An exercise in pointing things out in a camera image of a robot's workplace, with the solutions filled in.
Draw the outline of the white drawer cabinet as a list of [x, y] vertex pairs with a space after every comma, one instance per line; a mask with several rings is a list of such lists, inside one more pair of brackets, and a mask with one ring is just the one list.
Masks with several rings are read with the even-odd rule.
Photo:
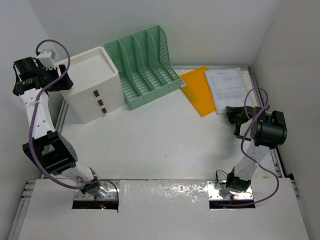
[[104, 47], [72, 56], [67, 74], [73, 86], [61, 94], [83, 124], [125, 105], [119, 72]]

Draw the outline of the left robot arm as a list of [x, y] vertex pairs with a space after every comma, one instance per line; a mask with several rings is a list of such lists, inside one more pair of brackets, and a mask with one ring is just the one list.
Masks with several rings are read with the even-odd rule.
[[35, 57], [26, 57], [13, 63], [16, 76], [13, 94], [22, 100], [29, 123], [29, 139], [23, 152], [47, 177], [63, 176], [75, 184], [71, 189], [102, 200], [107, 196], [108, 185], [90, 168], [78, 163], [72, 145], [57, 131], [49, 111], [48, 92], [69, 90], [73, 82], [67, 66], [48, 65]]

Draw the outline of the clear document sleeve with paper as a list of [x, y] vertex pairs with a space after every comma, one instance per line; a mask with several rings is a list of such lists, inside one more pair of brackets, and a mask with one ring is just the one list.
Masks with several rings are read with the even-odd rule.
[[218, 115], [226, 113], [227, 107], [255, 105], [250, 96], [246, 97], [248, 89], [239, 68], [206, 70], [204, 74]]

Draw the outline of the brown middle drawer tab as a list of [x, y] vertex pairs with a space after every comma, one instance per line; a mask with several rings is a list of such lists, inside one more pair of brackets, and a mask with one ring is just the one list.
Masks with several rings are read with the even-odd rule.
[[98, 104], [99, 104], [100, 106], [103, 106], [103, 105], [104, 105], [104, 103], [103, 103], [103, 101], [102, 101], [101, 99], [98, 100], [97, 102], [98, 102]]

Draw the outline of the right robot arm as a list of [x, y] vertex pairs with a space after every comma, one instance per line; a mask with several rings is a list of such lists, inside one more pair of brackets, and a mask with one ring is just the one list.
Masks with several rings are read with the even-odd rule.
[[256, 169], [265, 156], [282, 145], [288, 135], [285, 115], [274, 110], [269, 113], [261, 107], [226, 107], [234, 135], [241, 142], [250, 141], [242, 160], [235, 165], [226, 177], [226, 188], [234, 192], [246, 192]]

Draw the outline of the orange plastic folder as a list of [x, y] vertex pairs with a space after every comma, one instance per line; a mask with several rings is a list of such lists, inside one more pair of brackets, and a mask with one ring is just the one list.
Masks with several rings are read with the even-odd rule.
[[209, 71], [209, 68], [202, 66], [180, 76], [185, 83], [181, 88], [182, 92], [201, 117], [216, 111], [211, 90], [206, 79], [206, 71]]

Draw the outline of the green file organizer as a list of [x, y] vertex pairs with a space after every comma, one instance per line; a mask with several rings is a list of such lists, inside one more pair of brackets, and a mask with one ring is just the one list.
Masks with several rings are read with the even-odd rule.
[[159, 26], [106, 43], [126, 103], [135, 110], [178, 90], [182, 80], [170, 62], [165, 31]]

